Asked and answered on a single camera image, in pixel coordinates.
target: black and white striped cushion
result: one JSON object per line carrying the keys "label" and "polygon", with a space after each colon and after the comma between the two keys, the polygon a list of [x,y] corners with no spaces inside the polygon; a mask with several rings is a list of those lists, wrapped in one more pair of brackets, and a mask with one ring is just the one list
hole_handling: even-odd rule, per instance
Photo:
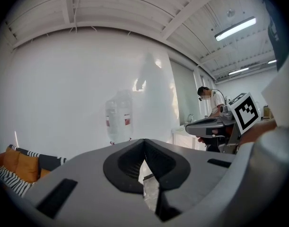
{"label": "black and white striped cushion", "polygon": [[30,187],[34,184],[22,180],[14,172],[10,172],[4,166],[0,167],[0,181],[12,189],[20,197],[23,197],[27,190],[29,190]]}
{"label": "black and white striped cushion", "polygon": [[39,157],[40,154],[33,151],[28,151],[26,155],[29,157]]}
{"label": "black and white striped cushion", "polygon": [[14,145],[9,145],[9,147],[13,150],[19,151],[20,153],[22,153],[26,156],[38,157],[39,158],[39,173],[40,173],[42,168],[45,170],[48,170],[48,171],[53,171],[57,167],[63,165],[67,161],[67,159],[64,157],[48,156],[48,155],[44,155],[44,154],[30,151],[30,150],[25,150],[25,149],[19,148],[19,147],[14,146]]}

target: sofa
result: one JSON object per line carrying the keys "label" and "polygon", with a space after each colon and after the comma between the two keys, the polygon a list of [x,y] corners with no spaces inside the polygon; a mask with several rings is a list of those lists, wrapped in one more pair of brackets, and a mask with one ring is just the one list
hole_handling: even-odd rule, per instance
{"label": "sofa", "polygon": [[0,154],[0,182],[23,197],[38,179],[63,165],[66,158],[54,157],[9,145]]}

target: orange cushion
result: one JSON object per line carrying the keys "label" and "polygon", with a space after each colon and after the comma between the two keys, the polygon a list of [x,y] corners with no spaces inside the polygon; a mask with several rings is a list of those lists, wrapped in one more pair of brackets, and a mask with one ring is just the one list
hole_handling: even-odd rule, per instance
{"label": "orange cushion", "polygon": [[36,182],[38,179],[38,157],[20,154],[15,173],[28,183]]}
{"label": "orange cushion", "polygon": [[18,165],[19,156],[19,151],[15,151],[13,149],[6,151],[6,154],[3,158],[3,165],[5,168],[7,168],[10,172],[15,172]]}
{"label": "orange cushion", "polygon": [[50,172],[51,171],[41,168],[40,178],[44,177],[45,175],[48,175]]}

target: white shirt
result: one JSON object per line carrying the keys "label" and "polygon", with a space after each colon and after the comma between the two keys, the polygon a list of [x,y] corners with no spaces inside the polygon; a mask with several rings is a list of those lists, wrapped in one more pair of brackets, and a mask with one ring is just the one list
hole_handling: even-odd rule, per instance
{"label": "white shirt", "polygon": [[217,106],[220,104],[225,104],[222,94],[217,90],[212,90],[210,96],[210,106],[212,114],[215,114],[218,111]]}

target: cable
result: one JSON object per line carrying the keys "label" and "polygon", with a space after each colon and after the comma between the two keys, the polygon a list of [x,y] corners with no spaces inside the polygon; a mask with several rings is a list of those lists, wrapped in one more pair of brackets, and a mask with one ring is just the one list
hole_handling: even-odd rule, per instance
{"label": "cable", "polygon": [[77,14],[78,5],[79,5],[79,0],[77,0],[77,5],[75,8],[75,13],[74,13],[75,33],[77,33],[76,14]]}
{"label": "cable", "polygon": [[225,138],[224,135],[215,135],[215,134],[213,134],[212,137],[213,138]]}
{"label": "cable", "polygon": [[239,47],[238,47],[238,42],[237,39],[235,38],[235,42],[236,42],[236,47],[237,47],[237,63],[236,63],[236,67],[238,69],[238,60],[239,60]]}
{"label": "cable", "polygon": [[224,104],[225,104],[225,97],[224,97],[224,95],[223,95],[223,93],[221,93],[222,94],[222,97],[223,97],[223,100],[224,100]]}

